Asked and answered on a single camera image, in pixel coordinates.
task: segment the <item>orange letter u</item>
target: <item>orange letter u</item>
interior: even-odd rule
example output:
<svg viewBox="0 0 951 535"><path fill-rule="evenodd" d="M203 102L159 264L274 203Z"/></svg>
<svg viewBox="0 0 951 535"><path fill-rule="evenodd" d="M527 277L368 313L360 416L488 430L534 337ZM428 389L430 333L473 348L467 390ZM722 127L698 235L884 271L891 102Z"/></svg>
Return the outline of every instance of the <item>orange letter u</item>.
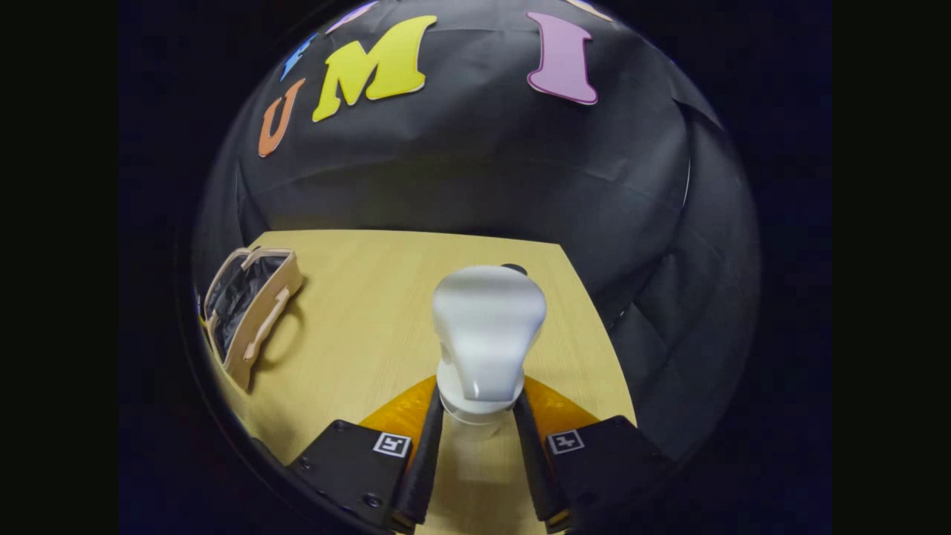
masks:
<svg viewBox="0 0 951 535"><path fill-rule="evenodd" d="M258 138L258 154L261 158L266 157L271 152L274 152L274 149L278 147L281 143L281 139L284 137L284 131L287 130L287 121L291 117L291 109L294 107L294 99L297 97L298 89L303 85L305 78L301 78L297 81L290 89L287 90L287 93L284 94L283 98L287 99L287 102L284 103L284 109L281 111L281 122L278 123L278 130L274 132L274 135L271 135L271 124L274 123L274 112L278 109L278 104L281 103L281 98L274 101L265 112L264 112L264 122L261 125L261 137Z"/></svg>

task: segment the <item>black fabric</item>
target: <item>black fabric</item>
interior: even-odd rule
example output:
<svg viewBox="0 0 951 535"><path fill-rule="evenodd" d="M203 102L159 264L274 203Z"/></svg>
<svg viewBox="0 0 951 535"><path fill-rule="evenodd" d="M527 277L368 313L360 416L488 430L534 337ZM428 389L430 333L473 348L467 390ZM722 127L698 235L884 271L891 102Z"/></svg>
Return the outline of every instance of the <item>black fabric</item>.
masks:
<svg viewBox="0 0 951 535"><path fill-rule="evenodd" d="M595 105L527 84L540 54L528 10L591 34ZM424 88L361 95L312 122L327 56L353 40L369 50L394 24L427 14L438 20L420 45ZM609 328L638 425L665 454L687 455L742 371L759 284L745 179L700 92L636 31L564 2L383 0L324 35L337 20L283 81L283 61L266 74L228 133L199 218L199 288L268 230L560 244ZM261 158L264 111L301 78L287 131Z"/></svg>
<svg viewBox="0 0 951 535"><path fill-rule="evenodd" d="M222 277L208 297L212 309L218 312L219 321L213 334L222 361L251 302L287 256L262 256L248 266L247 270L241 269L245 258L246 255L235 257L234 261L225 267Z"/></svg>

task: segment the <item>screw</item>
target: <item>screw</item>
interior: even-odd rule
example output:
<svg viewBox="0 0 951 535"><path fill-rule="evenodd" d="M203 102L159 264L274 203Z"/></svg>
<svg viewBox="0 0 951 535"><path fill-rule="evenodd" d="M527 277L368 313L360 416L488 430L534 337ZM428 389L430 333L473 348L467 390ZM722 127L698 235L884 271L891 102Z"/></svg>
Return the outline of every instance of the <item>screw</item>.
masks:
<svg viewBox="0 0 951 535"><path fill-rule="evenodd" d="M383 501L380 498L374 494L370 494L369 492L363 495L363 502L374 509L377 509L383 505Z"/></svg>

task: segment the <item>tan bag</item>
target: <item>tan bag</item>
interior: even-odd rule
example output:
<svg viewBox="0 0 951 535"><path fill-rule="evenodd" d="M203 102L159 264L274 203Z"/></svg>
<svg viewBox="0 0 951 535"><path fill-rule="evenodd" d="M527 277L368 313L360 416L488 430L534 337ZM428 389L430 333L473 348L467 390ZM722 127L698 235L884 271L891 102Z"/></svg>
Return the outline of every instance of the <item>tan bag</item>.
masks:
<svg viewBox="0 0 951 535"><path fill-rule="evenodd" d="M301 281L297 254L281 248L236 249L211 281L205 328L215 358L241 388L247 390L261 344Z"/></svg>

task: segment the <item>foam letter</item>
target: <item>foam letter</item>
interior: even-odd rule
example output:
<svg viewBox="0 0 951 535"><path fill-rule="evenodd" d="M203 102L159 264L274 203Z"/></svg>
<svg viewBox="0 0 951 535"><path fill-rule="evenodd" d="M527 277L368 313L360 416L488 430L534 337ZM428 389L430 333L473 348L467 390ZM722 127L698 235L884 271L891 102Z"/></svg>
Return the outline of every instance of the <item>foam letter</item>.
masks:
<svg viewBox="0 0 951 535"><path fill-rule="evenodd" d="M354 20L355 18L357 18L357 17L363 15L365 12L369 11L369 10L370 10L373 6L375 6L376 4L377 4L377 1L375 0L374 2L370 2L369 4L364 4L364 5L360 6L359 8L356 8L355 10L350 11L349 13L343 15L343 16L340 18L339 21L337 21L336 23L334 23L334 26L331 26L330 28L328 28L327 31L325 31L323 34L324 34L324 35L330 35L330 32L331 32L331 31L336 30L337 28L343 26L344 24L346 24L346 23L348 23L348 22Z"/></svg>
<svg viewBox="0 0 951 535"><path fill-rule="evenodd" d="M585 40L591 35L558 17L532 11L525 14L538 23L541 33L541 64L529 74L529 85L578 104L597 102L585 63Z"/></svg>
<svg viewBox="0 0 951 535"><path fill-rule="evenodd" d="M297 60L301 59L303 52L307 50L307 47L310 47L310 42L314 40L314 37L317 37L317 34L313 34L303 42L303 45L297 50L294 50L294 53L291 54L291 57L284 62L284 72L281 74L281 81L284 81L284 76L287 76L287 73L297 65Z"/></svg>
<svg viewBox="0 0 951 535"><path fill-rule="evenodd" d="M271 124L274 122L274 112L277 111L281 98L278 97L278 100L274 101L274 104L264 112L264 122L261 125L261 137L258 138L258 154L261 158L274 152L274 149L278 147L278 144L284 137L284 131L287 130L287 120L290 119L291 109L294 107L294 99L297 98L298 89L301 88L304 80L305 78L298 80L298 82L291 86L291 88L287 90L287 93L284 94L284 98L287 99L287 101L284 102L284 109L281 112L281 121L278 123L278 131L274 132L274 135L271 135Z"/></svg>
<svg viewBox="0 0 951 535"><path fill-rule="evenodd" d="M377 100L422 89L426 76L417 70L422 33L435 23L433 15L404 20L386 31L367 53L353 41L327 58L327 75L314 109L314 122L330 117L340 109L337 85L347 105L357 103L373 70L377 74L366 88L366 98Z"/></svg>

